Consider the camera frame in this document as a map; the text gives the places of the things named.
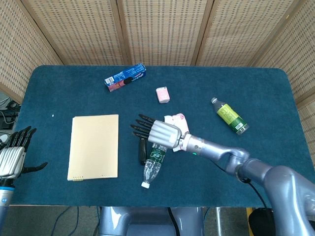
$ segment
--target table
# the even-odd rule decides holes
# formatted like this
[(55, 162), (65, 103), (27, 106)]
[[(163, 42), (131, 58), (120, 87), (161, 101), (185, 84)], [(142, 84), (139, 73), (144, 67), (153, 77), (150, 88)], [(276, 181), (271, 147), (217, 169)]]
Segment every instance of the table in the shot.
[[(69, 206), (258, 207), (253, 190), (222, 173), (209, 160), (167, 152), (150, 189), (142, 188), (138, 138), (130, 124), (138, 114), (156, 119), (183, 113), (190, 133), (252, 158), (287, 165), (310, 181), (313, 165), (287, 75), (280, 69), (147, 66), (147, 75), (109, 92), (103, 79), (126, 66), (40, 66), (34, 70), (16, 130), (37, 128), (25, 166), (47, 161), (40, 172), (15, 181), (13, 204)], [(171, 100), (159, 104), (155, 89)], [(214, 112), (210, 99), (228, 103), (250, 128), (236, 135)], [(67, 181), (74, 116), (119, 114), (118, 178)], [(262, 188), (258, 187), (267, 199)]]

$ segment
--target robotic hand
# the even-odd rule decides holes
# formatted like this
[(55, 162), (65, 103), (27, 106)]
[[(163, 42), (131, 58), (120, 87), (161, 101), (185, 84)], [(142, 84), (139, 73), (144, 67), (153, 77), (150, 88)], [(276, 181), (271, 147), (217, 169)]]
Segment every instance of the robotic hand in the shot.
[(13, 181), (21, 174), (40, 171), (47, 165), (45, 162), (37, 167), (24, 167), (25, 155), (35, 132), (36, 129), (28, 126), (20, 132), (13, 133), (6, 146), (2, 146), (0, 153), (0, 233), (15, 189)]
[(274, 210), (277, 236), (315, 236), (307, 215), (315, 215), (315, 185), (286, 166), (270, 166), (251, 159), (250, 154), (237, 147), (225, 147), (191, 134), (182, 134), (174, 125), (139, 115), (140, 125), (132, 128), (138, 137), (167, 148), (180, 146), (182, 150), (204, 156), (213, 162), (229, 156), (224, 170), (240, 181), (251, 179), (266, 191)]

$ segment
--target pink eraser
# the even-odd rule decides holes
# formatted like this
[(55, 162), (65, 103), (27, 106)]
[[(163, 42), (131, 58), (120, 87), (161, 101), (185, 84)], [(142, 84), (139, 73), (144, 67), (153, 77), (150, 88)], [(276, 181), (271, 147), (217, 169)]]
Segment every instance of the pink eraser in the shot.
[(166, 103), (169, 102), (169, 95), (167, 91), (167, 87), (160, 87), (156, 89), (157, 91), (157, 98), (159, 103)]

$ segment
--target plastic bottle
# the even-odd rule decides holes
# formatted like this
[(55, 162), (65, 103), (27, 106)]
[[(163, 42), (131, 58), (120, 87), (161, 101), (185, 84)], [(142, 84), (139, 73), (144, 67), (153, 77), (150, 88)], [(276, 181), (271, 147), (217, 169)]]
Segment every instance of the plastic bottle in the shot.
[(153, 144), (149, 158), (146, 160), (143, 171), (143, 182), (141, 184), (144, 188), (149, 188), (150, 183), (158, 175), (161, 168), (162, 161), (165, 157), (167, 148), (159, 145)]
[(217, 114), (227, 123), (238, 135), (243, 134), (250, 126), (225, 102), (219, 101), (216, 97), (211, 99)]

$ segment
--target toothpaste box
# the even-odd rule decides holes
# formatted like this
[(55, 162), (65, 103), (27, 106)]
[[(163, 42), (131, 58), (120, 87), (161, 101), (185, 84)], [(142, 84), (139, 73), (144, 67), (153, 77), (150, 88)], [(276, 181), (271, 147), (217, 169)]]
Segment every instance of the toothpaste box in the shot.
[(133, 67), (123, 70), (116, 75), (108, 77), (104, 80), (104, 83), (111, 92), (119, 89), (122, 86), (125, 86), (126, 84), (130, 84), (132, 81), (144, 77), (145, 75), (146, 67), (142, 63), (139, 63), (137, 65), (134, 65)]

